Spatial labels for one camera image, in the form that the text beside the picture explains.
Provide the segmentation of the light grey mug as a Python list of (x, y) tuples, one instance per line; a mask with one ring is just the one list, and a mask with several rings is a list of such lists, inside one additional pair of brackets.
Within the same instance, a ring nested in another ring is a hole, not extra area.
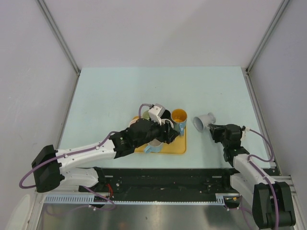
[(193, 118), (193, 124), (199, 132), (203, 132), (209, 124), (214, 124), (215, 122), (216, 117), (211, 112)]

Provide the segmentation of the light blue mug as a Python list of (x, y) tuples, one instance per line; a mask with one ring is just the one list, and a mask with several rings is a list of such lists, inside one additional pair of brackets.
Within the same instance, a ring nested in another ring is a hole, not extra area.
[(145, 149), (143, 150), (144, 153), (159, 153), (163, 148), (163, 142), (160, 142), (156, 139), (149, 142)]

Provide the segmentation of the brown dark mug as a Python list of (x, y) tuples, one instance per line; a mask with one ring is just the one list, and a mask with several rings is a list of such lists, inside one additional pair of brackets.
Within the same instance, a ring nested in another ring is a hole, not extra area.
[(171, 119), (171, 112), (167, 109), (164, 110), (163, 114), (161, 115), (161, 119)]

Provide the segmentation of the blue butterfly mug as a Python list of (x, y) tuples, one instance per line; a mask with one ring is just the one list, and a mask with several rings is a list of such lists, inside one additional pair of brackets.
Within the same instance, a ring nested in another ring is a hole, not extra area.
[(171, 113), (174, 130), (177, 131), (180, 136), (184, 136), (187, 118), (188, 115), (183, 109), (175, 109)]

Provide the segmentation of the light green mug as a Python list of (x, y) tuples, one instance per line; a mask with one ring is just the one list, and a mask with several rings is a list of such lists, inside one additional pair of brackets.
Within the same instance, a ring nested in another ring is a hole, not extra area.
[(143, 112), (142, 118), (144, 118), (146, 120), (150, 119), (149, 110), (146, 110), (146, 111)]

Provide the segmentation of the dark grey mug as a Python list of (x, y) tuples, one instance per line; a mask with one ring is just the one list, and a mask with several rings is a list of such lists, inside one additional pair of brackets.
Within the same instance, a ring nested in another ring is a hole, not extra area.
[(170, 128), (172, 128), (174, 131), (180, 134), (180, 128), (176, 122), (174, 122), (172, 119), (164, 118), (161, 120), (163, 125), (168, 125)]

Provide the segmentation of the pink mug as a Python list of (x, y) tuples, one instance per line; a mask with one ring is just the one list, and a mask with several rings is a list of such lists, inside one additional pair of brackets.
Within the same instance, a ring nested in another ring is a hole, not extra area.
[(138, 119), (133, 119), (132, 121), (130, 121), (129, 127), (130, 127), (131, 125), (135, 124), (137, 121), (138, 121)]

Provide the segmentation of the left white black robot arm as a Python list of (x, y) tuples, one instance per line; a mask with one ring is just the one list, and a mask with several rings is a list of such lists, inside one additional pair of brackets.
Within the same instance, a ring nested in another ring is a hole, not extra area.
[(170, 144), (179, 132), (172, 122), (158, 124), (143, 118), (120, 132), (111, 132), (102, 142), (74, 149), (42, 148), (32, 162), (35, 188), (39, 193), (50, 192), (60, 185), (76, 185), (102, 191), (106, 186), (103, 172), (98, 167), (85, 169), (81, 165), (99, 160), (117, 159), (153, 140)]

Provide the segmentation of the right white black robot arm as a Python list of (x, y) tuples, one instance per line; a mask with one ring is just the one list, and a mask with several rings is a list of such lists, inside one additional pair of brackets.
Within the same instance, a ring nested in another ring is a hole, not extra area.
[(224, 160), (238, 172), (221, 180), (226, 192), (238, 191), (252, 207), (252, 216), (259, 229), (278, 229), (296, 224), (292, 192), (287, 182), (269, 176), (242, 145), (246, 127), (234, 124), (208, 125), (215, 143), (221, 143)]

